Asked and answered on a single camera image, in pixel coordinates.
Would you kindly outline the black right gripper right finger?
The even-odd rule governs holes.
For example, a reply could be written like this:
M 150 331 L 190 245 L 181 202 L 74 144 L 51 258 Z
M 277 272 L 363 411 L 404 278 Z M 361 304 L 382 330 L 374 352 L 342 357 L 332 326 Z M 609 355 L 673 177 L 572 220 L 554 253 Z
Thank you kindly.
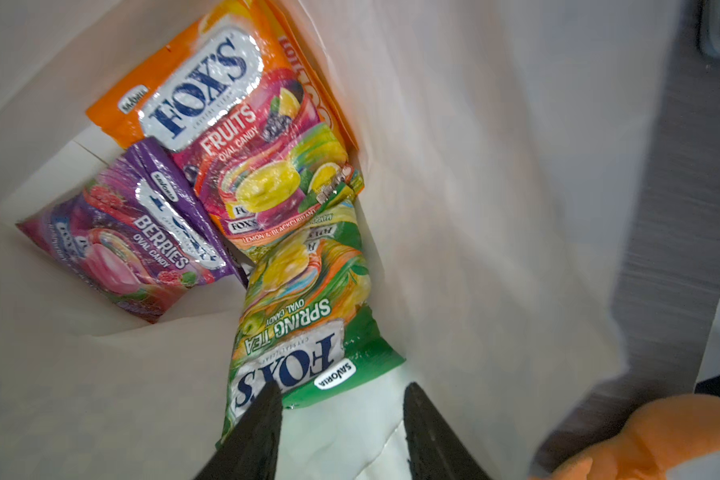
M 412 479 L 490 479 L 417 383 L 405 389 L 403 420 Z

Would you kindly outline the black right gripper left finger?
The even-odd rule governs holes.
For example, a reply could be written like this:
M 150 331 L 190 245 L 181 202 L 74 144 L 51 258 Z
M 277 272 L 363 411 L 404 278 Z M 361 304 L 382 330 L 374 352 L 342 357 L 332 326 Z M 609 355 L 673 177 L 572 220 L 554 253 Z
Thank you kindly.
M 276 476 L 282 394 L 268 382 L 195 480 L 266 479 Z

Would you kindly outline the green Fox's candy bag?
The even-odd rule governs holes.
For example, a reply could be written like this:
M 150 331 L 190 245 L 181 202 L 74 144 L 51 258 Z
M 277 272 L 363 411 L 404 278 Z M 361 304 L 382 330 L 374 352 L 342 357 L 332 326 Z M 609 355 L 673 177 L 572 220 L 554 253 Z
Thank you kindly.
M 368 304 L 371 276 L 356 209 L 343 200 L 315 215 L 252 271 L 233 344 L 221 436 L 268 384 L 286 409 L 372 381 L 405 361 Z

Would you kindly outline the purple candy bag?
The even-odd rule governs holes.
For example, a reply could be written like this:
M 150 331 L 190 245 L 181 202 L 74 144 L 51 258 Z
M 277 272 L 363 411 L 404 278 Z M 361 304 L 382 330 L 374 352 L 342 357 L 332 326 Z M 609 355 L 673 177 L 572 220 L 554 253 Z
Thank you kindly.
M 110 302 L 150 323 L 195 287 L 227 276 L 247 281 L 184 174 L 153 138 L 17 227 Z

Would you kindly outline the checkered paper bag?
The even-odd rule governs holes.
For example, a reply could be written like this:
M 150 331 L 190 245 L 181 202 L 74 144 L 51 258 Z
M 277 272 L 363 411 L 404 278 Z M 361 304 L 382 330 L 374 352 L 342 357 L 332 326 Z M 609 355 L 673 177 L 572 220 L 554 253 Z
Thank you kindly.
M 404 364 L 288 412 L 280 479 L 403 479 L 419 383 L 523 479 L 626 367 L 609 309 L 679 1 L 287 1 L 359 145 L 370 304 Z M 0 1 L 0 479 L 189 479 L 244 291 L 115 307 L 15 222 L 118 151 L 85 110 L 209 1 Z

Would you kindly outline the orange Fox's fruits candy bag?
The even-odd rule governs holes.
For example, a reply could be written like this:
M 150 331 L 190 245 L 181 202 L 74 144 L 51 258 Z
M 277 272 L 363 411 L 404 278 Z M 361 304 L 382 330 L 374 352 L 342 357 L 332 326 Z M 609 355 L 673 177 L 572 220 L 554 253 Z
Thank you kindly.
M 224 1 L 121 79 L 88 118 L 156 139 L 252 261 L 363 189 L 354 138 L 271 1 Z

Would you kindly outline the orange shark plush toy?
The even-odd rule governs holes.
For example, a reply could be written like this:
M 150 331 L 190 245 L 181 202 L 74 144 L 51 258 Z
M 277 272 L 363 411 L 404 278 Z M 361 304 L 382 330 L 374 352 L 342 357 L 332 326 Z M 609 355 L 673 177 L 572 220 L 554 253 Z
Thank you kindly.
M 551 479 L 720 479 L 720 397 L 684 394 L 637 409 L 614 437 L 569 458 Z

